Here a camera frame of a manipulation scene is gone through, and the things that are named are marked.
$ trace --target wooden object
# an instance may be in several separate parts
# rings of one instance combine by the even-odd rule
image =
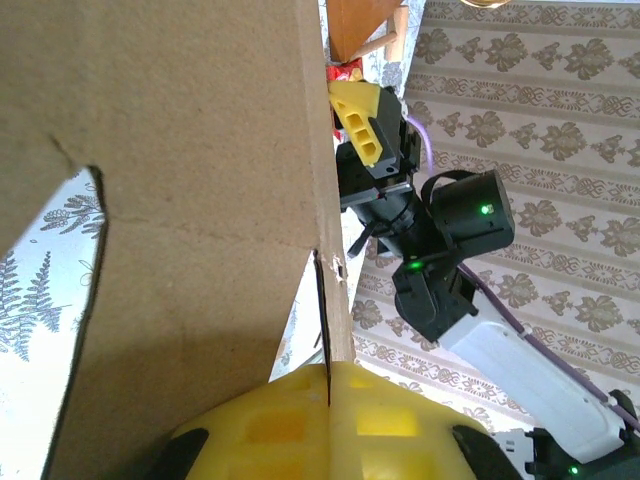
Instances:
[[[346,63],[402,0],[327,0],[331,58]]]
[[[401,62],[404,56],[404,44],[409,28],[409,7],[402,5],[393,11],[387,20],[387,35],[393,33],[395,38],[386,45],[384,58],[387,62]]]
[[[391,45],[396,41],[397,38],[398,35],[396,35],[395,32],[390,32],[380,38],[371,40],[370,42],[365,43],[362,47],[356,50],[356,53],[353,54],[350,61],[355,60],[356,58],[364,57],[365,55],[368,55],[369,53],[374,52],[377,49],[384,47],[385,45]]]

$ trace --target cardboard edge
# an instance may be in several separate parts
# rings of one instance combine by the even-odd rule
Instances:
[[[354,361],[355,350],[352,337],[352,319],[349,312],[346,262],[342,249],[342,225],[340,222],[340,194],[338,173],[335,168],[329,93],[326,86],[325,59],[322,36],[318,25],[320,12],[316,3],[298,0],[296,16],[300,31],[318,31],[317,38],[299,35],[301,54],[305,66],[303,76],[305,90],[326,91],[326,96],[307,95],[307,123],[312,139],[311,169],[315,179],[313,196],[316,200],[316,223],[320,232],[320,261],[325,271],[325,295],[327,321],[331,338],[333,361]],[[326,168],[331,162],[334,168]]]
[[[38,213],[60,185],[78,170],[52,134],[46,134],[26,109],[0,102],[0,155],[3,159],[0,190],[3,209],[0,220],[0,256],[4,257],[20,240]],[[20,188],[29,178],[35,188]]]

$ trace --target wooden stick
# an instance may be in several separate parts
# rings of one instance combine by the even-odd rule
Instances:
[[[384,47],[385,45],[389,45],[394,42],[398,38],[398,35],[395,32],[387,33],[386,35],[381,36],[380,38],[376,38],[375,40],[371,40],[368,43],[365,43],[361,46],[356,53],[354,53],[349,61],[353,61],[356,58],[364,57],[365,55]]]
[[[403,5],[393,11],[393,17],[387,20],[387,32],[393,32],[397,38],[387,44],[384,58],[387,62],[401,62],[404,56],[404,44],[409,29],[409,7]]]

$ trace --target robotic arm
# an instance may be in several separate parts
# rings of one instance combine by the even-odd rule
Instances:
[[[341,207],[353,209],[364,226],[349,254],[375,237],[380,254],[402,258],[393,274],[400,316],[475,366],[542,425],[527,434],[533,461],[524,470],[531,478],[638,478],[640,442],[629,399],[586,384],[462,265],[513,242],[498,174],[441,173],[418,197],[420,137],[393,91],[333,82],[329,92],[336,123],[350,139],[336,153]],[[438,188],[442,177],[453,182]]]

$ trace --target damask pattern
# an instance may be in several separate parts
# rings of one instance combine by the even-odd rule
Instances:
[[[640,118],[640,97],[541,87],[533,84],[476,80],[455,75],[412,72],[411,90],[437,95],[490,100],[509,105],[543,107],[616,118]]]
[[[467,264],[552,351],[636,405],[639,75],[640,6],[438,0],[406,93],[436,173],[495,168],[505,183],[516,239]],[[354,312],[359,361],[490,428],[532,422],[469,365],[420,342],[395,309],[398,264],[368,245]]]
[[[600,78],[603,72],[611,73],[614,70],[623,72],[623,76],[629,76],[629,79],[638,78],[640,51],[630,52],[621,48],[618,43],[620,40],[568,36],[556,40],[557,36],[550,36],[547,45],[534,48],[527,46],[534,43],[529,33],[509,32],[503,36],[497,35],[497,32],[482,32],[470,37],[466,30],[461,30],[455,35],[451,34],[451,38],[463,36],[466,40],[457,40],[457,45],[454,45],[442,28],[425,28],[418,36],[416,57],[422,58],[428,65],[442,66],[449,60],[455,61],[451,57],[458,54],[467,65],[483,62],[494,67],[488,71],[501,73],[522,72],[526,67],[533,73],[544,76],[545,72],[562,69],[570,74],[566,78],[583,82]]]
[[[640,13],[636,7],[607,4],[585,7],[579,3],[524,5],[512,2],[495,10],[481,10],[463,3],[436,1],[429,3],[422,25],[429,26],[433,20],[473,22],[475,25],[581,27],[610,31],[640,29]]]
[[[611,204],[640,207],[640,185],[593,178],[580,174],[579,171],[559,172],[455,152],[436,151],[434,157],[437,167],[442,169],[453,167],[482,172],[496,168],[504,181],[516,185],[577,195]]]

